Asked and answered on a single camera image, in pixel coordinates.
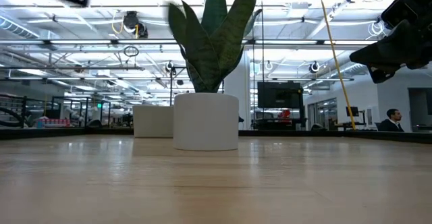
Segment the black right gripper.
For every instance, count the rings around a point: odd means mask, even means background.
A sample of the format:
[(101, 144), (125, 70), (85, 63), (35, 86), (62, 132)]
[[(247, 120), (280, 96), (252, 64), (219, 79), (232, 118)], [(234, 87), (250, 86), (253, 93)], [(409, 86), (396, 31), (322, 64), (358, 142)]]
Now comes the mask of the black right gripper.
[[(407, 62), (404, 58), (406, 42)], [(353, 52), (350, 60), (367, 65), (375, 84), (392, 78), (398, 70), (397, 65), (406, 63), (408, 69), (425, 67), (432, 61), (432, 14), (413, 22), (402, 20), (385, 38)]]

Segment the yellow pole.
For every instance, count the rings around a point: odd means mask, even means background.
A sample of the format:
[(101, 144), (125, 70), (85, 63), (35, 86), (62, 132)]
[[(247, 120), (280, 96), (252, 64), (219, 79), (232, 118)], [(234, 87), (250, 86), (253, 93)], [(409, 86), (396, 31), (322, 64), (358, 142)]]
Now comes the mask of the yellow pole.
[(334, 60), (335, 67), (336, 67), (336, 70), (337, 70), (337, 75), (338, 75), (338, 78), (339, 78), (339, 81), (340, 81), (340, 84), (341, 84), (341, 87), (342, 87), (342, 92), (344, 93), (344, 98), (345, 98), (345, 101), (346, 101), (346, 106), (348, 107), (348, 115), (350, 117), (351, 126), (352, 126), (353, 130), (356, 130), (356, 125), (355, 125), (355, 122), (354, 122), (354, 116), (352, 114), (352, 110), (351, 110), (351, 105), (350, 105), (348, 93), (346, 91), (346, 87), (345, 87), (345, 84), (344, 84), (344, 79), (342, 77), (342, 73), (341, 73), (341, 70), (340, 70), (340, 65), (339, 65), (338, 57), (337, 57), (337, 55), (335, 53), (335, 46), (334, 46), (334, 43), (333, 43), (333, 37), (331, 35), (331, 29), (330, 29), (330, 24), (329, 24), (329, 15), (327, 14), (327, 10), (326, 10), (325, 4), (324, 4), (324, 0), (320, 0), (320, 2), (321, 2), (321, 8), (323, 10), (325, 25), (326, 25), (326, 29), (327, 29), (327, 35), (329, 37), (329, 42), (330, 42), (330, 46), (331, 46), (331, 50), (332, 50), (332, 54), (333, 54), (333, 60)]

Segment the person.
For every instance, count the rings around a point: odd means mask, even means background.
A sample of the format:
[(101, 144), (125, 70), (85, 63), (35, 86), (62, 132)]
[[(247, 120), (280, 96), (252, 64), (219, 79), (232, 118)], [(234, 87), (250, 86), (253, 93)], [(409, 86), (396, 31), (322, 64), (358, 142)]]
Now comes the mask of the person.
[(389, 109), (387, 111), (387, 119), (383, 120), (377, 126), (377, 129), (382, 132), (404, 132), (400, 121), (402, 115), (397, 109)]

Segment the large black monitor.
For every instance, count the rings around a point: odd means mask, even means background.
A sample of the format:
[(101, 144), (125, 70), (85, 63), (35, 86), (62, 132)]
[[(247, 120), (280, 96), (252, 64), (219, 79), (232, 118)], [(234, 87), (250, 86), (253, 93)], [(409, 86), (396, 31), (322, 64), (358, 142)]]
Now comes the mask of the large black monitor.
[(303, 88), (294, 82), (258, 82), (257, 103), (262, 109), (303, 107)]

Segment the clear plastic container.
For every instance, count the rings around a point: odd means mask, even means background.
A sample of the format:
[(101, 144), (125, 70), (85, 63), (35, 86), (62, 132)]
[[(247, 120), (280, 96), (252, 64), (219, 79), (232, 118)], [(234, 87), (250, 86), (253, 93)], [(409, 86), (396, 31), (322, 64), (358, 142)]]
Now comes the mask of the clear plastic container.
[(173, 107), (135, 105), (132, 109), (135, 138), (173, 137)]

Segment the green snake plant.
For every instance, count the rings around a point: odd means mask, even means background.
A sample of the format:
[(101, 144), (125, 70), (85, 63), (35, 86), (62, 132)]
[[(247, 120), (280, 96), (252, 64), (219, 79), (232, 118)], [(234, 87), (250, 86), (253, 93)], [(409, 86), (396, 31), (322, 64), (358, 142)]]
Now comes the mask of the green snake plant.
[(188, 77), (197, 93), (216, 93), (238, 66), (257, 16), (257, 0), (206, 0), (202, 18), (185, 1), (169, 2), (167, 21), (186, 62)]

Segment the white round plant pot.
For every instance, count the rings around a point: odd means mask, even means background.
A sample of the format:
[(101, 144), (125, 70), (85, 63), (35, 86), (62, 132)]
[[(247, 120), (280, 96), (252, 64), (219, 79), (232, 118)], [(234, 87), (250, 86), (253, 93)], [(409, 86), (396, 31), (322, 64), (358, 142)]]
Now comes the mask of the white round plant pot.
[(239, 100), (217, 93), (179, 94), (173, 106), (173, 147), (225, 151), (238, 148)]

